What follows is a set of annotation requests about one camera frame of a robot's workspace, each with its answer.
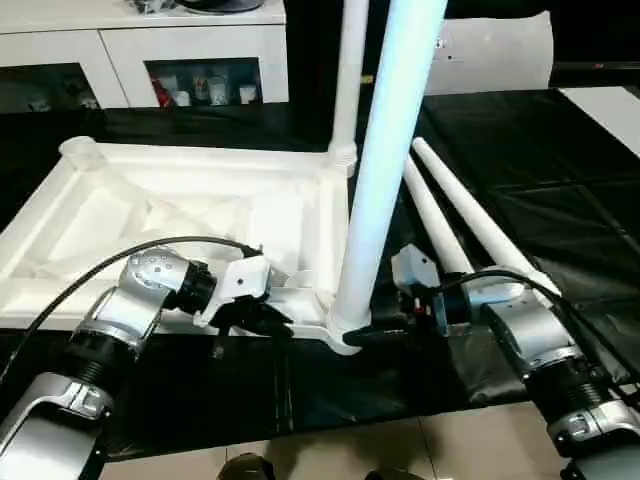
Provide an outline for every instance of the black object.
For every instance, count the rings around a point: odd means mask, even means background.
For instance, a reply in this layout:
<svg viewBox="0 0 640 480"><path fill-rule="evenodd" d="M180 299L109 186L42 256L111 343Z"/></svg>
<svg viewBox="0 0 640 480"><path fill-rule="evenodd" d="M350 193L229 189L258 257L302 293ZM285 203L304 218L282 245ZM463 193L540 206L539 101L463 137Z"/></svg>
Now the black object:
<svg viewBox="0 0 640 480"><path fill-rule="evenodd" d="M239 13L254 10L264 3L264 0L177 0L197 13Z"/></svg>
<svg viewBox="0 0 640 480"><path fill-rule="evenodd" d="M613 399L597 370L582 358L569 358L531 373L525 385L548 424L572 412Z"/></svg>
<svg viewBox="0 0 640 480"><path fill-rule="evenodd" d="M276 480L273 465L254 453L244 453L228 460L218 480Z"/></svg>
<svg viewBox="0 0 640 480"><path fill-rule="evenodd" d="M95 385L112 397L131 374L136 354L109 335L78 332L69 341L56 372Z"/></svg>
<svg viewBox="0 0 640 480"><path fill-rule="evenodd" d="M287 327L291 320L264 303L264 300L266 298L256 299L251 296L237 298L220 307L211 325L227 333L231 327L236 326L256 335L293 337L293 332Z"/></svg>
<svg viewBox="0 0 640 480"><path fill-rule="evenodd" d="M180 290L171 292L163 307L179 308L190 315L202 312L211 300L216 283L216 278L211 275L205 263L190 261Z"/></svg>

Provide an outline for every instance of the white plastic tube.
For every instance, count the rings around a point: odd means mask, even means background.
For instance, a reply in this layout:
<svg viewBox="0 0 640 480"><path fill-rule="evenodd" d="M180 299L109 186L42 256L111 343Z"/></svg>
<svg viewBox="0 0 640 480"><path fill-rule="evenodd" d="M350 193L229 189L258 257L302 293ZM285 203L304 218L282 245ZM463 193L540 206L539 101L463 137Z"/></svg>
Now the white plastic tube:
<svg viewBox="0 0 640 480"><path fill-rule="evenodd" d="M369 0L345 0L329 154L335 163L347 167L349 176L353 175L358 155L355 137L368 15Z"/></svg>
<svg viewBox="0 0 640 480"><path fill-rule="evenodd" d="M329 314L334 333L370 322L373 285L446 3L391 1L340 284Z"/></svg>
<svg viewBox="0 0 640 480"><path fill-rule="evenodd" d="M404 181L444 271L472 273L474 270L467 255L411 156L404 169Z"/></svg>
<svg viewBox="0 0 640 480"><path fill-rule="evenodd" d="M427 142L418 137L413 141L413 148L496 264L512 267L524 273L534 271L535 268L531 262L505 235Z"/></svg>

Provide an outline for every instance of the glass cabinet door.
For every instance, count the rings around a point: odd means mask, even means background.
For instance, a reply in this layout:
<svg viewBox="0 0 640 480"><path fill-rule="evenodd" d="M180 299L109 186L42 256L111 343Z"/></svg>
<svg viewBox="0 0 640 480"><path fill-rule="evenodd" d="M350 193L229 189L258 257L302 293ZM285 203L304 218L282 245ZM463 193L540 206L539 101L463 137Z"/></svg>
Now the glass cabinet door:
<svg viewBox="0 0 640 480"><path fill-rule="evenodd" d="M0 114L100 108L77 63L0 68Z"/></svg>
<svg viewBox="0 0 640 480"><path fill-rule="evenodd" d="M262 103L257 58L144 62L163 108Z"/></svg>

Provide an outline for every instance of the table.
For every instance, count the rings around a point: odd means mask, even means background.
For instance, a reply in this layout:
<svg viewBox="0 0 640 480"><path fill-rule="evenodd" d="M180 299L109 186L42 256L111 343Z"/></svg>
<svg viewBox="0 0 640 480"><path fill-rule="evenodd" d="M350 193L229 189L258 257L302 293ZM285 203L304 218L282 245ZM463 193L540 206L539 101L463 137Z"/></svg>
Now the table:
<svg viewBox="0 0 640 480"><path fill-rule="evenodd" d="M328 117L285 104L16 115L1 117L0 126L0 225L9 223L55 164L57 146L74 135L100 142L303 151L323 151L330 138ZM640 159L554 91L430 97L417 133L532 261L640 367L640 219L633 208ZM460 218L445 210L472 260L490 264ZM389 258L408 242L431 253L403 187L372 303L376 322L403 315ZM210 337L158 335L118 401L107 432L109 459L526 398L486 326L456 332L425 339L421 347L371 349L354 357L339 357L314 341L234 338L218 360L210 358ZM0 331L0 360L19 335ZM50 365L66 337L47 331L35 337L0 398L0 411ZM619 381L636 380L605 360Z"/></svg>

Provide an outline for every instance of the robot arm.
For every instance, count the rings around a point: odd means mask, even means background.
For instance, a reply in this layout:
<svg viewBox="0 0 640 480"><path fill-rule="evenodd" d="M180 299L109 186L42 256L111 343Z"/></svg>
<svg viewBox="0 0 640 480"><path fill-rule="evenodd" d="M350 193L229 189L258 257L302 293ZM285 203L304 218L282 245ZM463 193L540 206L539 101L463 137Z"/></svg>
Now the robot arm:
<svg viewBox="0 0 640 480"><path fill-rule="evenodd" d="M270 271L261 255L231 262L221 278L165 248L129 257L52 371L34 379L0 425L0 479L97 478L104 422L162 311L179 308L207 326L223 305L266 298Z"/></svg>

